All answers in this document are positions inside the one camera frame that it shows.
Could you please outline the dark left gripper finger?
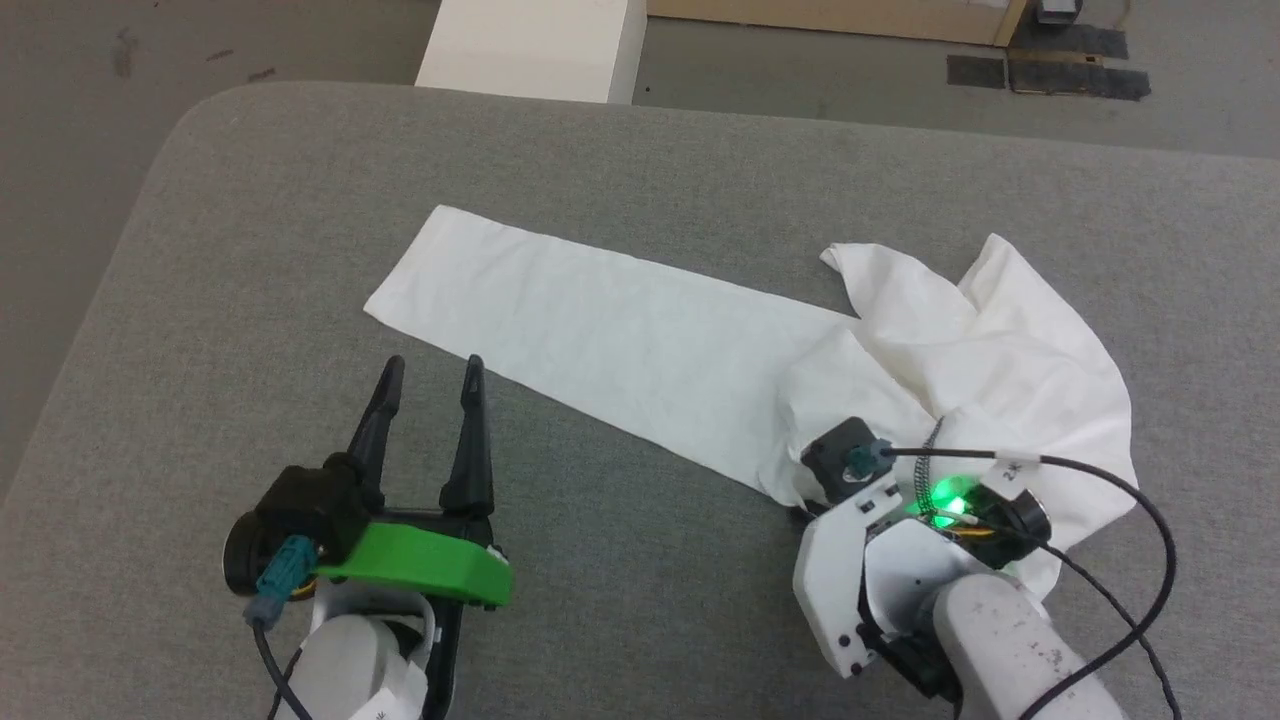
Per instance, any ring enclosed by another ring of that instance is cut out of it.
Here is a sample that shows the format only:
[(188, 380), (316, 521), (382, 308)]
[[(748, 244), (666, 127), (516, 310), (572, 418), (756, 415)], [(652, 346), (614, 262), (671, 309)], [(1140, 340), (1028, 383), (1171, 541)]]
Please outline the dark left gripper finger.
[(460, 439), (449, 478), (439, 496), (439, 507), (445, 515), (488, 519), (495, 507), (485, 388), (484, 361), (472, 354), (460, 397), (463, 410)]
[(365, 493), (381, 493), (387, 442), (390, 424), (401, 407), (403, 379), (404, 359), (390, 356), (348, 445), (348, 455), (358, 470)]

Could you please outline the small black floor mat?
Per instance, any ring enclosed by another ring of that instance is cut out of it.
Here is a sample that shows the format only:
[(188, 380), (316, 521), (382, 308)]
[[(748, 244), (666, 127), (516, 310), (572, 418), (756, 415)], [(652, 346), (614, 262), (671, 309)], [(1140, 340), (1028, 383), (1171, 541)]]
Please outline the small black floor mat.
[(1002, 56), (946, 56), (946, 82), (957, 87), (1004, 90), (1009, 86)]

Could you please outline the light wooden board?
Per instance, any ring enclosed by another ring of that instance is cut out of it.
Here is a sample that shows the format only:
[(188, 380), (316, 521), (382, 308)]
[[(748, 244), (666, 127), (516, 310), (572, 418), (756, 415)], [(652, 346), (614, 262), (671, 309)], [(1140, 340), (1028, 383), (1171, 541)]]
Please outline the light wooden board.
[(1034, 0), (646, 0), (650, 17), (1009, 46)]

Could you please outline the white garment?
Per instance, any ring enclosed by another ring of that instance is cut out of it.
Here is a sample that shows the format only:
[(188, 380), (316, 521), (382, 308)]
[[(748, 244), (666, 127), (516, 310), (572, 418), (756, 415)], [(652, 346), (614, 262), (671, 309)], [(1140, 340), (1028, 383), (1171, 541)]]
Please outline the white garment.
[(820, 259), (851, 314), (439, 206), (364, 309), (783, 506), (824, 498), (800, 455), (851, 416), (1137, 483), (1117, 364), (1005, 238), (957, 283), (878, 243)]

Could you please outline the long black floor mat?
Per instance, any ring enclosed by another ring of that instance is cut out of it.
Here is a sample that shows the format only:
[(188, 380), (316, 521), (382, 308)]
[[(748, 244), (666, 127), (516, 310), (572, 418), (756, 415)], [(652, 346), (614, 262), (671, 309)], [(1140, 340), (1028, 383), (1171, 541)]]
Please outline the long black floor mat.
[(1007, 81), (1015, 94), (1100, 97), (1138, 102), (1151, 95), (1144, 72), (1094, 63), (1007, 60)]

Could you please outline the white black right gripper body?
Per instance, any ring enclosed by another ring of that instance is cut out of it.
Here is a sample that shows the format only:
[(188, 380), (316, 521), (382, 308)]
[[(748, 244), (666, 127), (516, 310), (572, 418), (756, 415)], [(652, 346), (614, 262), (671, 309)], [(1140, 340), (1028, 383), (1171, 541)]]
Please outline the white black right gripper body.
[(945, 478), (906, 502), (883, 478), (808, 524), (794, 593), (841, 676), (882, 659), (923, 696), (959, 701), (934, 602), (963, 578), (1011, 569), (1051, 534), (1029, 491), (1005, 498), (975, 478)]

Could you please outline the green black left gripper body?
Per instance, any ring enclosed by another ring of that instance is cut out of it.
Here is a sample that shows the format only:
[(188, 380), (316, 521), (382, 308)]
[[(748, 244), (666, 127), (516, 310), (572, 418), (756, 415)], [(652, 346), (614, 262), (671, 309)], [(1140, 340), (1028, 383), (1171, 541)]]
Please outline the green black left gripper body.
[(375, 521), (317, 584), (317, 720), (445, 720), (468, 606), (511, 601), (485, 524), (458, 537)]

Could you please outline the white cabinet block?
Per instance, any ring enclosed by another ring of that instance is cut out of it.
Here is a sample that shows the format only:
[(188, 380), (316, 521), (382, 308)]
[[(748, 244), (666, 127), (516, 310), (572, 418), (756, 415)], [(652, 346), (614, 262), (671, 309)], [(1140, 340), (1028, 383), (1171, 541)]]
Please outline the white cabinet block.
[(419, 87), (628, 105), (646, 0), (442, 0)]

